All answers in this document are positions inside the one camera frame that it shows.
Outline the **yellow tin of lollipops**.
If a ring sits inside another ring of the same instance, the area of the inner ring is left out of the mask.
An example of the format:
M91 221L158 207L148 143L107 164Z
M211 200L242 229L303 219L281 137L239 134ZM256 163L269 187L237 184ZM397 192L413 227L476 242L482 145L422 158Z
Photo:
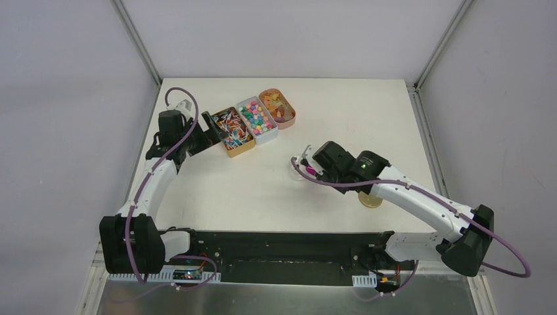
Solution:
M227 134L221 142L229 158L234 158L255 148L255 138L236 108L230 107L212 114L212 119Z

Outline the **purple plastic scoop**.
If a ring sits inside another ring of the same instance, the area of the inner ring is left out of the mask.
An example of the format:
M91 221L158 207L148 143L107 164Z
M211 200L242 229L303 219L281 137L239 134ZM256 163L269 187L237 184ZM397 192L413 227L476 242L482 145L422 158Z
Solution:
M305 166L305 172L310 174L311 176L315 176L316 171L310 165Z

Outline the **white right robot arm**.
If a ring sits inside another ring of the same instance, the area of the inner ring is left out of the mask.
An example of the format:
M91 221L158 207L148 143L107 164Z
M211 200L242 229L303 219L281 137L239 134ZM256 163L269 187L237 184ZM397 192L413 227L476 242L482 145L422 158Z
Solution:
M318 150L306 146L292 158L296 171L361 202L388 201L433 228L431 233L384 232L372 258L388 269L402 261L440 261L463 276L478 274L493 241L494 211L445 198L411 180L386 158L368 150L353 156L334 141Z

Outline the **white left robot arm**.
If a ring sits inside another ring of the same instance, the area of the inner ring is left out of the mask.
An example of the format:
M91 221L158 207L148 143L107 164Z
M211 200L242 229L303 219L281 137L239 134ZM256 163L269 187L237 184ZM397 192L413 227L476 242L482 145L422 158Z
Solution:
M183 100L159 113L140 181L120 210L100 221L104 262L111 274L157 274L174 257L188 266L199 260L200 248L191 242L190 229L163 231L155 224L166 191L185 160L225 138L209 113L192 115L193 107L193 102ZM199 117L207 129L200 126Z

